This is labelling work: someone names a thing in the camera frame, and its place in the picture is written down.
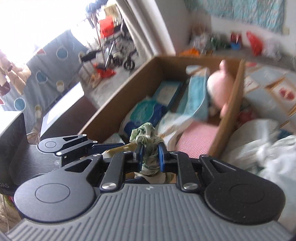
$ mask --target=brown box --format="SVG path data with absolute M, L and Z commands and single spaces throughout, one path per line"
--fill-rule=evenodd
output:
M 188 75 L 185 70 L 188 65 L 202 65 L 208 67 L 213 73 L 219 69 L 219 64 L 223 59 L 226 59 L 229 72 L 235 77 L 235 83 L 229 101 L 229 109 L 223 120 L 220 121 L 219 116 L 215 116 L 208 121 L 211 124 L 219 125 L 219 131 L 209 151 L 210 155 L 219 157 L 234 131 L 243 97 L 244 61 L 234 58 L 224 58 L 222 56 L 200 58 L 154 57 L 126 80 L 79 133 L 85 133 L 89 139 L 102 143 L 113 133 L 118 132 L 120 124 L 127 113 L 146 96 L 152 96 L 161 81 L 186 81 Z

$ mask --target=metal screw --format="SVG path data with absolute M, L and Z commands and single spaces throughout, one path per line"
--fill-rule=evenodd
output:
M 102 188 L 105 190 L 113 190 L 116 188 L 116 184 L 115 183 L 104 183 L 102 185 Z
M 184 188 L 185 190 L 195 190 L 195 189 L 198 188 L 198 185 L 197 185 L 196 183 L 185 183 L 185 184 L 183 185 L 183 188 Z

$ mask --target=cable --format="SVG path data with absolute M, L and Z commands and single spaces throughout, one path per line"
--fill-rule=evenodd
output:
M 6 216 L 6 220 L 7 220 L 7 232 L 9 232 L 8 216 L 7 216 L 7 212 L 6 212 L 6 205 L 5 205 L 5 199 L 4 199 L 4 195 L 3 194 L 2 194 L 2 198 L 3 198 L 3 205 L 4 205 L 5 216 Z

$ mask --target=pink cloth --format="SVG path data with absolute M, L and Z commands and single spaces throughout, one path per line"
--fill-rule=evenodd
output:
M 218 129 L 218 126 L 195 121 L 182 134 L 176 150 L 187 153 L 191 158 L 208 154 Z

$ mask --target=ribbed surface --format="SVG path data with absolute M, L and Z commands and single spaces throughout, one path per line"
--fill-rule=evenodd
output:
M 36 145 L 29 145 L 15 184 L 21 185 L 36 175 L 51 172 L 60 167 L 61 158 L 41 152 Z
M 41 225 L 22 221 L 8 237 L 13 241 L 287 241 L 291 235 L 277 222 L 258 226 L 229 223 L 205 206 L 200 196 L 172 185 L 125 184 L 103 194 L 91 212 L 71 222 Z

